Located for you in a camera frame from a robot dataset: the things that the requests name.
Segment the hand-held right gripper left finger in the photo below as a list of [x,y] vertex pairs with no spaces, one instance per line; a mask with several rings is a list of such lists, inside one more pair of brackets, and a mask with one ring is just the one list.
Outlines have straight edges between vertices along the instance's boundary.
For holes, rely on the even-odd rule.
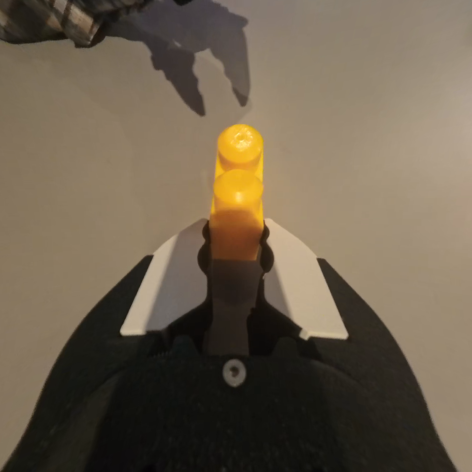
[[212,296],[204,263],[207,219],[199,219],[164,242],[151,255],[120,328],[123,337],[162,332],[194,309],[206,309]]

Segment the person's left forearm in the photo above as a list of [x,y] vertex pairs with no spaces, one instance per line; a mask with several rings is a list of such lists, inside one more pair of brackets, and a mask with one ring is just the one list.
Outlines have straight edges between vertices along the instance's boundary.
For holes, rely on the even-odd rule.
[[88,47],[103,21],[93,16],[78,1],[2,0],[0,38],[11,44],[31,44],[70,39]]

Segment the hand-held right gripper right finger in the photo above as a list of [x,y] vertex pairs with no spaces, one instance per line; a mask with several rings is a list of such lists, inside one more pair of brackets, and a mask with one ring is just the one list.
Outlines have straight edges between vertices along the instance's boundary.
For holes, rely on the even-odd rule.
[[264,276],[265,301],[297,326],[303,340],[347,340],[347,329],[316,254],[274,220],[267,218],[265,225],[274,256]]

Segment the yellow two-stud block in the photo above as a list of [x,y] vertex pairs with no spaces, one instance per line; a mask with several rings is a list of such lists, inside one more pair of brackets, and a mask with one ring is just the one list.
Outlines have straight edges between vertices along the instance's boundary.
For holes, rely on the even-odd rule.
[[263,138],[254,127],[236,124],[217,139],[209,215],[211,256],[221,261],[255,261],[264,229]]

